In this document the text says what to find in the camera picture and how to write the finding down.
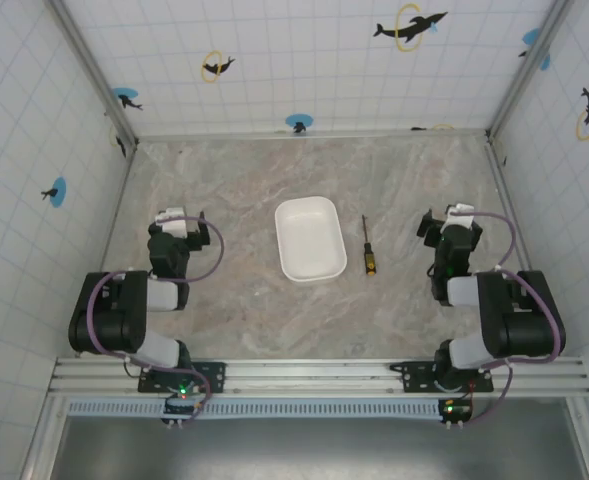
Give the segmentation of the white plastic bin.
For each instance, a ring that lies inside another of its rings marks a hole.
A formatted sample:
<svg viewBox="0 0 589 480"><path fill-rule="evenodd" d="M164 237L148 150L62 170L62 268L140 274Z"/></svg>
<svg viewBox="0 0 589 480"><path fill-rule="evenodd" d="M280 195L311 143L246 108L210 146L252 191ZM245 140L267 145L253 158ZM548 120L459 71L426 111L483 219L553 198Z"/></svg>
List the white plastic bin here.
<svg viewBox="0 0 589 480"><path fill-rule="evenodd" d="M274 214L281 270L293 283L332 281L347 267L338 212L323 196L282 202Z"/></svg>

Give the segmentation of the diver on blue circle sticker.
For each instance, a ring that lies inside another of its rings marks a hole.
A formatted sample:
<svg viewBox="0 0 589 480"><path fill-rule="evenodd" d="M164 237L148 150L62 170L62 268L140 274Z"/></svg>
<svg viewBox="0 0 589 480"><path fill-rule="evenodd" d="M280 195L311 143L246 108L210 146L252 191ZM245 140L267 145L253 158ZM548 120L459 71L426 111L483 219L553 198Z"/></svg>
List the diver on blue circle sticker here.
<svg viewBox="0 0 589 480"><path fill-rule="evenodd" d="M48 190L41 191L40 195L43 200L48 200L52 207L60 208L67 194L67 182L64 177L56 178Z"/></svg>

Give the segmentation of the fish on blue circle sticker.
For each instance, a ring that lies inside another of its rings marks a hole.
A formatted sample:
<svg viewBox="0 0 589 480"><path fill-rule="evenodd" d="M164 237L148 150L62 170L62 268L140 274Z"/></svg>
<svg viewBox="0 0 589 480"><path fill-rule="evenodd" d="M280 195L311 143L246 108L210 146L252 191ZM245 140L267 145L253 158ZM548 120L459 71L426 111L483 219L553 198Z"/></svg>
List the fish on blue circle sticker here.
<svg viewBox="0 0 589 480"><path fill-rule="evenodd" d="M289 115L285 119L285 124L290 127L294 134L299 135L307 131L313 125L314 119L312 116L303 113L295 113Z"/></svg>

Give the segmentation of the shark on blue circle sticker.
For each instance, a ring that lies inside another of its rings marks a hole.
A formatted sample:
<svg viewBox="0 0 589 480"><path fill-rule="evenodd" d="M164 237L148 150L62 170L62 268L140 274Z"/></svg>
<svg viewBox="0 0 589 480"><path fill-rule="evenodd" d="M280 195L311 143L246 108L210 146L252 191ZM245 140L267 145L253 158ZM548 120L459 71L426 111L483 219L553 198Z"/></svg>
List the shark on blue circle sticker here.
<svg viewBox="0 0 589 480"><path fill-rule="evenodd" d="M137 90L129 87L116 87L112 89L116 99L121 103L123 109L131 108L139 111L143 110L143 105L135 103L134 100L139 96Z"/></svg>

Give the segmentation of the blue splash sticker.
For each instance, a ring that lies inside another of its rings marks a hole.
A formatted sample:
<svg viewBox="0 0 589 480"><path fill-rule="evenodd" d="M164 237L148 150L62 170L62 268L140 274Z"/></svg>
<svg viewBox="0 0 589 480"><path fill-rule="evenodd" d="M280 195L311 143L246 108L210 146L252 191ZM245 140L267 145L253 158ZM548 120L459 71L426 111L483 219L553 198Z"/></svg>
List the blue splash sticker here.
<svg viewBox="0 0 589 480"><path fill-rule="evenodd" d="M522 42L525 45L525 49L518 55L519 58L524 58L527 56L529 49L534 45L537 41L539 36L540 29L534 28L528 32L526 32L522 37ZM540 64L540 70L546 71L551 63L551 56L549 50L546 50L545 56Z"/></svg>

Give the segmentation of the yellow and black handled screwdriver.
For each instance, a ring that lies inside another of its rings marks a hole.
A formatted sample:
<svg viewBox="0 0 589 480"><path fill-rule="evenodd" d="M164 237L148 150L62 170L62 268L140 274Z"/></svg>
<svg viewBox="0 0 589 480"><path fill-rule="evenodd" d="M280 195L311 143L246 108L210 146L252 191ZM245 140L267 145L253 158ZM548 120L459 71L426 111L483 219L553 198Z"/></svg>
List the yellow and black handled screwdriver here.
<svg viewBox="0 0 589 480"><path fill-rule="evenodd" d="M373 248L371 242L369 241L367 224L366 224L366 217L364 215L361 216L362 218L362 227L364 233L364 263L365 263L365 271L368 276L373 276L377 273L377 265L375 260L375 255L373 252Z"/></svg>

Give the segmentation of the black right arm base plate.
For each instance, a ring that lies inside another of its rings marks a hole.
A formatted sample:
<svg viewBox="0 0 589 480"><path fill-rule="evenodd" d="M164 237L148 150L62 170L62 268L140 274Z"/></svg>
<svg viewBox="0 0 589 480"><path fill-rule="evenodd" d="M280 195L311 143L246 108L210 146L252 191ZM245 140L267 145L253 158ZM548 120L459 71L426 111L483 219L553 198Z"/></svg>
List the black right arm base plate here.
<svg viewBox="0 0 589 480"><path fill-rule="evenodd" d="M439 366L434 361L404 361L388 366L400 375L407 393L463 394L471 390L480 393L494 391L492 375L488 371L457 369Z"/></svg>

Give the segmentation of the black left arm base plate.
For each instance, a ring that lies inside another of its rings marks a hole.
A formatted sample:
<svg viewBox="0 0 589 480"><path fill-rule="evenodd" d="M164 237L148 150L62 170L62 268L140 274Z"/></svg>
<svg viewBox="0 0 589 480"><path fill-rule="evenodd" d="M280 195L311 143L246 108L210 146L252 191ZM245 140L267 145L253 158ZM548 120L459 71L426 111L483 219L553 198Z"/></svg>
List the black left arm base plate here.
<svg viewBox="0 0 589 480"><path fill-rule="evenodd" d="M226 377L224 362L194 362L192 367L209 383L212 393L222 393ZM139 375L139 393L205 393L205 383L193 374L181 374L158 370L143 371Z"/></svg>

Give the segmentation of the aluminium frame crossbar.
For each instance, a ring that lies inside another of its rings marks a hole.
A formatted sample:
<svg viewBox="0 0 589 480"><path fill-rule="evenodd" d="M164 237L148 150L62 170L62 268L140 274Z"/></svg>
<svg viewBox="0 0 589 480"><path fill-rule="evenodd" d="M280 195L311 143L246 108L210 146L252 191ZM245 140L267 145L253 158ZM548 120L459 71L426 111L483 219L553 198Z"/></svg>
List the aluminium frame crossbar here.
<svg viewBox="0 0 589 480"><path fill-rule="evenodd" d="M140 136L140 142L183 142L183 141L214 141L214 140L308 140L308 139L344 139L344 138L388 138L388 137L439 137L439 136L480 136L487 137L487 130L482 128L445 128L426 130L337 130L311 131L296 134L292 132L258 132L258 133L218 133L195 135L146 135Z"/></svg>

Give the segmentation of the aluminium mounting rail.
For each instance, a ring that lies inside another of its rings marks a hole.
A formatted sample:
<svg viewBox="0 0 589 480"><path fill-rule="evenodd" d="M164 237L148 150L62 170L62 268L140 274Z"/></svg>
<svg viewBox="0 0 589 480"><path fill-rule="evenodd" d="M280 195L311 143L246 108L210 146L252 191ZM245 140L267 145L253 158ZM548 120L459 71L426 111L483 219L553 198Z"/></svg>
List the aluminium mounting rail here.
<svg viewBox="0 0 589 480"><path fill-rule="evenodd" d="M411 393L390 359L228 360L224 398L445 398L446 392ZM60 359L49 392L55 395L161 397L176 387L138 390L137 367L104 356ZM509 399L588 397L583 361L562 357L547 364L515 364Z"/></svg>

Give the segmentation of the aluminium frame post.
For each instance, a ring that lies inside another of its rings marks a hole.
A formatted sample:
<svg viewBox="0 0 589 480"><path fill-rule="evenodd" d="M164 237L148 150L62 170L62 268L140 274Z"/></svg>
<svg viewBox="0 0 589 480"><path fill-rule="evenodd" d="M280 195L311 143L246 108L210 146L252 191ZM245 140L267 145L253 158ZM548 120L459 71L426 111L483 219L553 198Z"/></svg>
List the aluminium frame post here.
<svg viewBox="0 0 589 480"><path fill-rule="evenodd" d="M81 69L88 77L95 93L102 102L107 117L115 127L117 136L126 147L135 149L138 145L138 138L92 54L90 47L85 41L71 11L64 0L44 0L44 3L52 14L54 21L80 64Z"/></svg>
<svg viewBox="0 0 589 480"><path fill-rule="evenodd" d="M533 76L540 70L543 60L550 52L551 44L574 3L575 0L554 0L552 2L550 10L539 28L538 37L528 49L524 62L507 89L507 93L501 101L490 127L486 130L486 137L491 145L494 144L505 128Z"/></svg>

